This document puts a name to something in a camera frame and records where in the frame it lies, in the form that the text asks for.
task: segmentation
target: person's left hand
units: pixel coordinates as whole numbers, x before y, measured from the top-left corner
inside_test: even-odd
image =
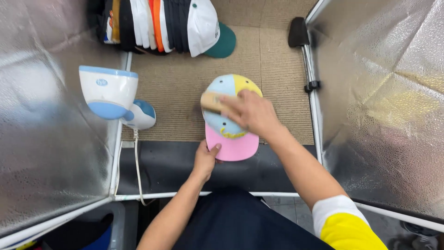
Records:
[[[214,163],[216,161],[218,163],[221,162],[215,158],[219,153],[221,146],[222,145],[218,143],[211,150],[208,150],[206,140],[203,140],[196,151],[194,168],[191,175],[197,176],[205,182],[208,181],[210,179],[211,172],[213,171]]]

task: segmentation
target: pink cap brim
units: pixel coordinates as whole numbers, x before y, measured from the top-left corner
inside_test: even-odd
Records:
[[[228,139],[215,132],[205,123],[206,144],[212,149],[220,143],[222,148],[216,156],[221,161],[242,161],[252,157],[259,147],[259,136],[248,133],[237,139]]]

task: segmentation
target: black clamp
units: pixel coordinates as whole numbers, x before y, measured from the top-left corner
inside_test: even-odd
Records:
[[[304,86],[304,90],[307,93],[310,93],[313,91],[313,89],[318,89],[321,87],[321,84],[319,81],[311,81],[307,85]]]

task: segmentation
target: forearm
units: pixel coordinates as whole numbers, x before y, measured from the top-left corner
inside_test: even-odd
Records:
[[[310,210],[319,200],[340,194],[347,196],[336,179],[299,144],[287,128],[282,126],[267,138],[267,141]]]
[[[171,249],[188,223],[204,183],[202,177],[191,174],[177,194],[151,222],[137,250]]]

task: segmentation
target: wooden brush handle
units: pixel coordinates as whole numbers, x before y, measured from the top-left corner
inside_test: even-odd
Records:
[[[234,109],[222,104],[219,101],[219,96],[228,96],[224,94],[218,94],[218,93],[203,93],[200,97],[200,105],[203,109],[209,109],[213,112],[220,113],[222,110],[231,110],[233,112],[236,112]],[[234,96],[228,96],[229,98],[238,99],[238,97]]]

